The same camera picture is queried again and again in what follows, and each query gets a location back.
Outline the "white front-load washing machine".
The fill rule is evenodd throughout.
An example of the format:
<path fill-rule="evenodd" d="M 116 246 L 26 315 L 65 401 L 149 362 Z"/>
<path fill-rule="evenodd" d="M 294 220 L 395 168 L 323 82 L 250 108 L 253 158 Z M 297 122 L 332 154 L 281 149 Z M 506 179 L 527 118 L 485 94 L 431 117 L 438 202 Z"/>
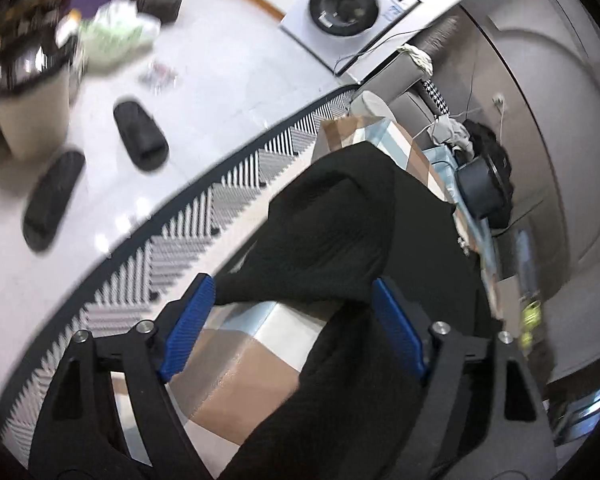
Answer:
<path fill-rule="evenodd" d="M 298 0 L 280 22 L 340 76 L 422 0 Z"/>

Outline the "grey white clothes heap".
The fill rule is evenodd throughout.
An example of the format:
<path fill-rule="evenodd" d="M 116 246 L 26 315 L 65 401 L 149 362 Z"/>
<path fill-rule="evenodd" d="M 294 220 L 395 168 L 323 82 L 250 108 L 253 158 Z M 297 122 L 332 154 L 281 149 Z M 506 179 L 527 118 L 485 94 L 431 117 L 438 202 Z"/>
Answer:
<path fill-rule="evenodd" d="M 436 145 L 445 144 L 450 148 L 458 148 L 472 159 L 475 156 L 474 146 L 466 127 L 449 114 L 437 117 L 429 128 L 429 137 Z"/>

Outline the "black slipper far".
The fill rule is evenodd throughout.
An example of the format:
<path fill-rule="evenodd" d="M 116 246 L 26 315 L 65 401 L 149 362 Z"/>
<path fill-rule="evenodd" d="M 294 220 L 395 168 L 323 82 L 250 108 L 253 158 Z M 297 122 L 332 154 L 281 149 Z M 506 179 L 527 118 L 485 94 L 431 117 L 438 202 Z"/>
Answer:
<path fill-rule="evenodd" d="M 45 252 L 53 243 L 84 166 L 81 151 L 64 151 L 36 182 L 22 219 L 23 239 L 32 252 Z"/>

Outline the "black knit sweater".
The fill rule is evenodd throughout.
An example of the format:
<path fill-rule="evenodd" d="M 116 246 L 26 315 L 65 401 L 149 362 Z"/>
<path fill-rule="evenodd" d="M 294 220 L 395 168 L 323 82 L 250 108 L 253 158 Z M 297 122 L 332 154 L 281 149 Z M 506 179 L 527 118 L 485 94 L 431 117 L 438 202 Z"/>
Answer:
<path fill-rule="evenodd" d="M 379 479 L 422 406 L 370 300 L 388 276 L 430 320 L 467 336 L 498 329 L 451 204 L 373 144 L 314 162 L 268 207 L 242 266 L 216 280 L 219 304 L 333 307 L 297 390 L 245 440 L 227 479 Z"/>

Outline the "checkered bed cover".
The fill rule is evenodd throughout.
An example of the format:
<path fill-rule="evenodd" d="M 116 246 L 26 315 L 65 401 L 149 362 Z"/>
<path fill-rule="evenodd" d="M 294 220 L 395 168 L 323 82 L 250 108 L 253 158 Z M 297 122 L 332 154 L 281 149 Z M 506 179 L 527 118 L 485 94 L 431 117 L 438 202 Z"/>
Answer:
<path fill-rule="evenodd" d="M 385 118 L 346 120 L 338 145 L 362 141 L 372 142 L 432 194 L 455 205 L 460 244 L 480 255 L 486 296 L 496 307 L 493 242 L 486 222 L 472 218 L 460 196 L 457 148 L 426 148 L 421 134 Z M 140 298 L 141 270 L 149 271 L 149 285 L 159 297 L 171 300 L 196 272 L 237 268 L 242 251 L 265 222 L 270 201 L 331 149 L 324 133 L 296 125 L 224 174 L 163 222 L 144 254 L 111 282 L 91 308 L 91 328 L 110 334 L 157 315 L 158 302 Z M 224 470 L 257 424 L 291 395 L 326 321 L 327 314 L 315 308 L 275 301 L 211 310 L 168 393 L 212 476 Z"/>

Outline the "black slipper near bed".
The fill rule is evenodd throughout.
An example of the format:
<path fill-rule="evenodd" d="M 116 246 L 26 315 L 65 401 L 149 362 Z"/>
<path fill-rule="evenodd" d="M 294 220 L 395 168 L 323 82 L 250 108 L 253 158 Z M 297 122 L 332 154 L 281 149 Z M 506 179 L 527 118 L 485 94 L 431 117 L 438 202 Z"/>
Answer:
<path fill-rule="evenodd" d="M 140 102 L 119 102 L 114 107 L 114 121 L 126 152 L 137 169 L 151 172 L 166 162 L 169 156 L 168 141 Z"/>

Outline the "black clothes pile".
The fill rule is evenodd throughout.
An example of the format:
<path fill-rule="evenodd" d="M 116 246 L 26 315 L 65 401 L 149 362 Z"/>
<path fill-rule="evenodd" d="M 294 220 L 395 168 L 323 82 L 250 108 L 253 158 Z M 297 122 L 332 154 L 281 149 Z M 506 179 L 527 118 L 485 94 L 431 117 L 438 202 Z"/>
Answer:
<path fill-rule="evenodd" d="M 494 162 L 502 183 L 500 190 L 504 196 L 504 204 L 498 206 L 494 212 L 486 216 L 489 226 L 494 230 L 502 230 L 508 227 L 513 211 L 513 197 L 515 185 L 512 181 L 512 164 L 504 146 L 498 142 L 495 132 L 481 122 L 465 119 L 463 126 L 469 133 L 469 137 L 476 156 L 486 156 Z"/>

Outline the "green teapot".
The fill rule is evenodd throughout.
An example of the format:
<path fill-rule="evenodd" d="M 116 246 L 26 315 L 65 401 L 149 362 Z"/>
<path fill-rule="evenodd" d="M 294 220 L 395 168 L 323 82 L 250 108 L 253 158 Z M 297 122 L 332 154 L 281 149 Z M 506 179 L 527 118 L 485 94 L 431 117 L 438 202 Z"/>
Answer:
<path fill-rule="evenodd" d="M 529 354 L 541 339 L 542 301 L 524 297 L 521 307 L 519 345 L 524 354 Z"/>

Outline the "grey sofa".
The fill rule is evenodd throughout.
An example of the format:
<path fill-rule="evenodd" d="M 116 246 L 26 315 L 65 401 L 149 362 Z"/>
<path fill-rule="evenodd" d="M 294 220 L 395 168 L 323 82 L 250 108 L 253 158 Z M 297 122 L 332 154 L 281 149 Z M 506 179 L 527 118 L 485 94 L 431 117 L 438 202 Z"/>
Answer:
<path fill-rule="evenodd" d="M 410 133 L 430 128 L 438 116 L 422 100 L 422 80 L 434 78 L 434 62 L 460 31 L 457 14 L 442 16 L 411 41 L 396 47 L 393 58 L 368 81 L 356 96 L 370 92 L 388 106 L 394 120 Z"/>

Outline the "houndstooth pillow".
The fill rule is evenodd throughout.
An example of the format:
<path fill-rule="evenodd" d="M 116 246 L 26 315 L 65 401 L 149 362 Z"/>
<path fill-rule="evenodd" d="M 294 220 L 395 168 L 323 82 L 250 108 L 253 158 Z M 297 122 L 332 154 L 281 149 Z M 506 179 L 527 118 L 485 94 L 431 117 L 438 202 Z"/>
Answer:
<path fill-rule="evenodd" d="M 438 87 L 431 80 L 422 80 L 422 90 L 420 95 L 422 100 L 427 104 L 432 114 L 436 116 L 449 115 L 450 110 L 446 104 L 445 98 L 442 96 Z"/>

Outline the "beige trash can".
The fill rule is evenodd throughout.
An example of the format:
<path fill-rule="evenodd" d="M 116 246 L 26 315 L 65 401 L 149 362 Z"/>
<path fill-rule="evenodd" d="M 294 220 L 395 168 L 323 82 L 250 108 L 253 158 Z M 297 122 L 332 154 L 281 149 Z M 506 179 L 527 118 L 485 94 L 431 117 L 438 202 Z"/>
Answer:
<path fill-rule="evenodd" d="M 45 26 L 0 47 L 0 129 L 14 159 L 42 159 L 67 139 L 77 46 L 75 34 L 60 46 Z"/>

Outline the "black storage bin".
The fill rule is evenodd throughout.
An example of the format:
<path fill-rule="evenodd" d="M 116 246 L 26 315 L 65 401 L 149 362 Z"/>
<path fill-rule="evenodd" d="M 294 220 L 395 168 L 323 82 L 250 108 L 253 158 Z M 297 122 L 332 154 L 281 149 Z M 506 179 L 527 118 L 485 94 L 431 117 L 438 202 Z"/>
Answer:
<path fill-rule="evenodd" d="M 513 187 L 489 154 L 475 157 L 455 174 L 457 187 L 470 214 L 477 220 L 508 221 Z"/>

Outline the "white green plastic bag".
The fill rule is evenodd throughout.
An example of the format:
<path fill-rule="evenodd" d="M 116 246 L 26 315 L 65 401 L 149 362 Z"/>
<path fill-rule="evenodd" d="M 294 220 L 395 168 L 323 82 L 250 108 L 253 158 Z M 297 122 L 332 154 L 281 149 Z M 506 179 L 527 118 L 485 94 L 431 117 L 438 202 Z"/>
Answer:
<path fill-rule="evenodd" d="M 149 49 L 160 32 L 158 18 L 140 12 L 134 0 L 110 0 L 79 26 L 87 67 L 99 72 Z"/>

